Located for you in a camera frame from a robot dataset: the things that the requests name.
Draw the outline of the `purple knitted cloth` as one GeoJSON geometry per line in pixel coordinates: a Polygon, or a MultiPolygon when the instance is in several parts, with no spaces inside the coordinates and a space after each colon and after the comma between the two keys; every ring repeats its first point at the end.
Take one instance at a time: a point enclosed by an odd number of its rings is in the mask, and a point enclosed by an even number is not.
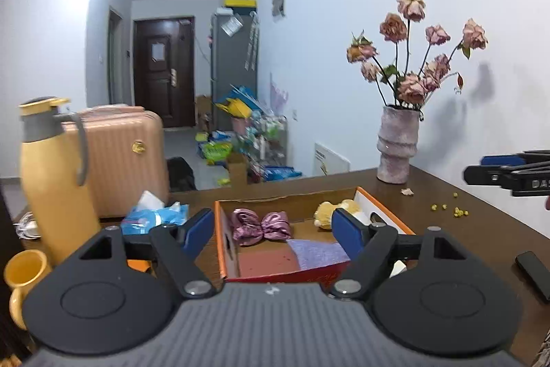
{"type": "Polygon", "coordinates": [[[350,260],[345,250],[337,242],[288,239],[287,244],[296,254],[296,260],[301,270],[338,265],[350,260]]]}

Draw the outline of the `pink satin scrunchie bow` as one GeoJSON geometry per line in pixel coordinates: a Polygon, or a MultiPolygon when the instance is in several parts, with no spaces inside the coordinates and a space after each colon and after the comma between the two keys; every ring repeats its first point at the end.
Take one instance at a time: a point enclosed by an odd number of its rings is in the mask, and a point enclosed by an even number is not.
{"type": "Polygon", "coordinates": [[[269,212],[260,217],[251,209],[234,209],[230,221],[232,238],[241,247],[250,247],[267,241],[286,241],[293,231],[285,212],[269,212]]]}

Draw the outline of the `blue tissue pack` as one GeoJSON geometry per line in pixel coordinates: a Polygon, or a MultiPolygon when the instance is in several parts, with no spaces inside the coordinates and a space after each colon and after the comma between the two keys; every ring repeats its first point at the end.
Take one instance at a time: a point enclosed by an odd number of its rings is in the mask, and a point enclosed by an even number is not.
{"type": "Polygon", "coordinates": [[[188,216],[189,205],[176,201],[166,206],[157,196],[145,190],[120,223],[120,228],[125,236],[146,235],[159,225],[183,225],[188,216]]]}

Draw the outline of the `black bag on floor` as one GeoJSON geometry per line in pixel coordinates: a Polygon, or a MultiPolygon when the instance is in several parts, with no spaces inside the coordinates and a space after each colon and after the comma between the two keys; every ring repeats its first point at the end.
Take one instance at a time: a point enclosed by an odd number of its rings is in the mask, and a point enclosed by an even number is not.
{"type": "Polygon", "coordinates": [[[167,160],[171,192],[195,191],[197,189],[192,167],[180,156],[167,160]]]}

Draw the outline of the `red orange cardboard box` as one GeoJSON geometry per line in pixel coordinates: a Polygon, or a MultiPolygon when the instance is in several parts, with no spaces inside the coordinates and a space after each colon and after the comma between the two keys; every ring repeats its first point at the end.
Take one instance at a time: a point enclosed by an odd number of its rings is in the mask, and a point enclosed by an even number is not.
{"type": "Polygon", "coordinates": [[[225,282],[332,284],[348,263],[301,270],[287,240],[263,240],[254,246],[241,247],[232,238],[230,217],[234,209],[238,208],[251,209],[260,217],[269,212],[285,212],[293,231],[291,239],[334,243],[337,241],[330,230],[322,230],[314,225],[314,213],[325,202],[337,205],[343,201],[354,203],[351,207],[352,215],[364,225],[370,223],[370,216],[375,213],[379,221],[394,227],[400,234],[413,233],[361,187],[254,200],[217,201],[213,213],[220,278],[225,282]]]}

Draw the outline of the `white makeup sponge wedge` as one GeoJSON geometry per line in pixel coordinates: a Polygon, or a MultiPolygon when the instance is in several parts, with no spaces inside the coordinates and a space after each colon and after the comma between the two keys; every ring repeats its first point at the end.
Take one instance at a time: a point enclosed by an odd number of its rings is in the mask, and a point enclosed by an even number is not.
{"type": "Polygon", "coordinates": [[[398,260],[394,263],[393,265],[393,269],[392,269],[392,272],[390,273],[390,278],[394,277],[394,276],[397,276],[403,272],[406,272],[407,270],[407,265],[406,263],[398,260]]]}

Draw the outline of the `brown cardboard box on floor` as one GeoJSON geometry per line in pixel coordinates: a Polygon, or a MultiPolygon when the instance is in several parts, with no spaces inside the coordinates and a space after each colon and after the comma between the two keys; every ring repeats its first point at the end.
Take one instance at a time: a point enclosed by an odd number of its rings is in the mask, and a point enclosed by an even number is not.
{"type": "Polygon", "coordinates": [[[248,160],[244,154],[231,153],[227,158],[227,169],[232,187],[248,184],[248,160]]]}

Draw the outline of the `yellow crumbs on table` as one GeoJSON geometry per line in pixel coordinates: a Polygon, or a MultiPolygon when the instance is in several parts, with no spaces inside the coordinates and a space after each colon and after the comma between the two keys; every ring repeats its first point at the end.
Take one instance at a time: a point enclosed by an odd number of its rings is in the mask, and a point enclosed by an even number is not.
{"type": "Polygon", "coordinates": [[[470,212],[467,209],[461,209],[458,205],[449,205],[447,203],[432,203],[430,205],[431,212],[451,212],[452,216],[455,218],[461,218],[468,216],[470,212]]]}

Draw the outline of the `pink textured vase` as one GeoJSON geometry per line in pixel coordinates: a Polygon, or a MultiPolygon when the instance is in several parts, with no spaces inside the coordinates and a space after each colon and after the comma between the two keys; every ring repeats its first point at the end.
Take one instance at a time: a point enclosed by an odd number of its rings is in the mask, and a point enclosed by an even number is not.
{"type": "Polygon", "coordinates": [[[417,153],[419,112],[410,109],[383,108],[377,139],[380,161],[377,178],[390,184],[405,184],[410,159],[417,153]]]}

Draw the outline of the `pink hard-shell suitcase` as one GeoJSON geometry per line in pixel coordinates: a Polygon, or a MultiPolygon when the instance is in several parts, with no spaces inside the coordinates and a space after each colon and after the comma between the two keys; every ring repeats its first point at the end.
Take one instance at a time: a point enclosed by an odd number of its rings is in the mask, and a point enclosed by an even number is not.
{"type": "Polygon", "coordinates": [[[140,106],[104,105],[78,115],[88,144],[88,199],[98,219],[125,216],[145,191],[168,200],[163,125],[157,114],[140,106]]]}

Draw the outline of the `yellow thermos jug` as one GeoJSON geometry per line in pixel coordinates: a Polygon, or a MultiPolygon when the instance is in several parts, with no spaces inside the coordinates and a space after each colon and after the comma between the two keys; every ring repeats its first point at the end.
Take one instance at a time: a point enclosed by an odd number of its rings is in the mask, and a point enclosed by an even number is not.
{"type": "Polygon", "coordinates": [[[101,230],[87,185],[89,146],[82,119],[59,111],[68,102],[41,97],[20,105],[21,186],[54,266],[101,230]]]}

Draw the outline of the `grey refrigerator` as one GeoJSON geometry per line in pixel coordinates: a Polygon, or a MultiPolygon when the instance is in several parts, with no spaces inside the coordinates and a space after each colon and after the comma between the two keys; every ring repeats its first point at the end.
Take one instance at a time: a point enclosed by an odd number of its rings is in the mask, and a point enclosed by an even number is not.
{"type": "Polygon", "coordinates": [[[257,97],[259,20],[256,8],[232,8],[213,14],[211,24],[212,128],[227,131],[232,130],[231,118],[216,104],[231,97],[233,87],[245,87],[257,97]]]}

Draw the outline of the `yellow mug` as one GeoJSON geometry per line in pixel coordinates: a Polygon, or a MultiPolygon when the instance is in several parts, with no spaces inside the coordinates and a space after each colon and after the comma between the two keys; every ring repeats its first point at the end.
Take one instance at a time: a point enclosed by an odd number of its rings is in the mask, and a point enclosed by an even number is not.
{"type": "Polygon", "coordinates": [[[21,330],[27,329],[22,317],[23,302],[30,290],[50,272],[50,261],[41,250],[21,251],[5,265],[4,279],[11,289],[8,309],[12,321],[21,330]]]}

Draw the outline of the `dark brown entrance door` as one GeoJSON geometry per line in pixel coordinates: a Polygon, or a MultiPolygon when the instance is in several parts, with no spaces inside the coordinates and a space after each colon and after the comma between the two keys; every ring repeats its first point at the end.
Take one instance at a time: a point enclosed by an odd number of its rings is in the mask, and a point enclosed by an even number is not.
{"type": "Polygon", "coordinates": [[[132,52],[134,103],[165,128],[195,126],[195,19],[136,20],[132,52]]]}

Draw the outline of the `white board leaning on wall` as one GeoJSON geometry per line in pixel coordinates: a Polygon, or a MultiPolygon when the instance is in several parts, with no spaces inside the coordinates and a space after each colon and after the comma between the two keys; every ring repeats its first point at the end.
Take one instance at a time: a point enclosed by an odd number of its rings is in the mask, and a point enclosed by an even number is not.
{"type": "Polygon", "coordinates": [[[348,159],[316,142],[314,145],[313,176],[341,174],[349,172],[350,169],[351,163],[348,159]]]}

